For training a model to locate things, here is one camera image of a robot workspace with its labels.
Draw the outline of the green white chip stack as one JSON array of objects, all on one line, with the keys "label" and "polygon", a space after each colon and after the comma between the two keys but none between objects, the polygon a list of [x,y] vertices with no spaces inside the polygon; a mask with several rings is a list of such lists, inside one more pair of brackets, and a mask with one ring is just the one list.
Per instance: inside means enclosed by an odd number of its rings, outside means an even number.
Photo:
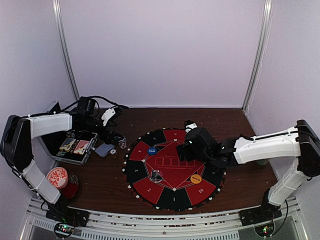
[{"label": "green white chip stack", "polygon": [[122,139],[122,135],[119,134],[119,133],[114,133],[113,136],[112,136],[112,141],[113,142],[118,142],[121,139]]}]

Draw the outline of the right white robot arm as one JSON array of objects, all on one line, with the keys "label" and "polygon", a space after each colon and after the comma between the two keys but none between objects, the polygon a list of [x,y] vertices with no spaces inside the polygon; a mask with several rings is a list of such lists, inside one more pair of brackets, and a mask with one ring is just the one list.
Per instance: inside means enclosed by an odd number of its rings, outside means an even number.
[{"label": "right white robot arm", "polygon": [[216,169],[253,161],[293,157],[293,163],[274,186],[266,191],[266,200],[256,210],[259,220],[268,220],[276,207],[307,179],[320,174],[320,139],[305,120],[296,126],[262,136],[240,135],[217,142],[208,130],[191,120],[184,123],[184,143],[176,147],[180,161],[198,160]]}]

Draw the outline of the orange big blind button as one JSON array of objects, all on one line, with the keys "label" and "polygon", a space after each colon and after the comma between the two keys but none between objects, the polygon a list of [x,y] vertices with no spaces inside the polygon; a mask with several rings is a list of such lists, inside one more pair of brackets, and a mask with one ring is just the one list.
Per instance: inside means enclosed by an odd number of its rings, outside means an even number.
[{"label": "orange big blind button", "polygon": [[202,177],[201,177],[199,174],[193,174],[193,175],[190,177],[190,181],[191,181],[193,184],[199,184],[199,183],[202,181]]}]

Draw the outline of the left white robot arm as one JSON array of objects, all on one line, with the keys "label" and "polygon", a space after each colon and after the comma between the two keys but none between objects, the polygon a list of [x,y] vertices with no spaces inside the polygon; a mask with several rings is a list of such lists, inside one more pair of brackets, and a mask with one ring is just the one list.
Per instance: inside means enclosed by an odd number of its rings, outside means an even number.
[{"label": "left white robot arm", "polygon": [[24,116],[10,115],[7,119],[0,154],[11,171],[22,179],[29,189],[54,205],[52,213],[61,222],[72,218],[72,211],[61,203],[63,197],[37,166],[33,141],[46,135],[69,131],[96,133],[106,144],[118,143],[124,136],[112,127],[115,119],[127,106],[98,96],[82,96],[67,107],[52,112]]}]

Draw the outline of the blue small blind button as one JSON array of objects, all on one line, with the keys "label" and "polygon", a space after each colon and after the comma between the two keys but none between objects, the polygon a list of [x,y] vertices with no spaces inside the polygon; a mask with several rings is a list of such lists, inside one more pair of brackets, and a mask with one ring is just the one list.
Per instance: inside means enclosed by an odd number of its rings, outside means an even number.
[{"label": "blue small blind button", "polygon": [[156,147],[149,147],[149,148],[147,149],[147,154],[148,154],[148,155],[151,155],[151,156],[155,155],[157,152],[158,152],[158,150],[157,150]]}]

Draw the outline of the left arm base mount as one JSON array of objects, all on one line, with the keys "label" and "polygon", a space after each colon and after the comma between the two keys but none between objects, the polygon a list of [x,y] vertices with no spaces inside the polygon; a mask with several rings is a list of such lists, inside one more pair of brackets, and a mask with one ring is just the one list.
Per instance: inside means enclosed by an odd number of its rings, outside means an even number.
[{"label": "left arm base mount", "polygon": [[74,227],[86,227],[90,213],[86,210],[70,208],[66,204],[48,203],[46,218]]}]

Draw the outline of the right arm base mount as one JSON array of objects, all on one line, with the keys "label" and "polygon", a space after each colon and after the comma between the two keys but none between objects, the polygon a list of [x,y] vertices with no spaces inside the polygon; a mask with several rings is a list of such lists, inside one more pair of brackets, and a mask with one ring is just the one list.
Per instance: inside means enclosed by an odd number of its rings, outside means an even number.
[{"label": "right arm base mount", "polygon": [[263,210],[258,208],[251,208],[246,210],[241,210],[239,212],[239,217],[242,226],[256,225],[263,222],[270,222],[275,218],[280,218],[282,212],[279,209],[276,210]]}]

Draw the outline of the white grey chip stack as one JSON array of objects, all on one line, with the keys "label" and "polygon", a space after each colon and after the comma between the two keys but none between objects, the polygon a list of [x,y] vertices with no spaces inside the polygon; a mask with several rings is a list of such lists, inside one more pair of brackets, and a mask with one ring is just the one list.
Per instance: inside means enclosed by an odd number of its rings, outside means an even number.
[{"label": "white grey chip stack", "polygon": [[118,141],[118,146],[122,150],[127,147],[127,139],[124,136]]}]

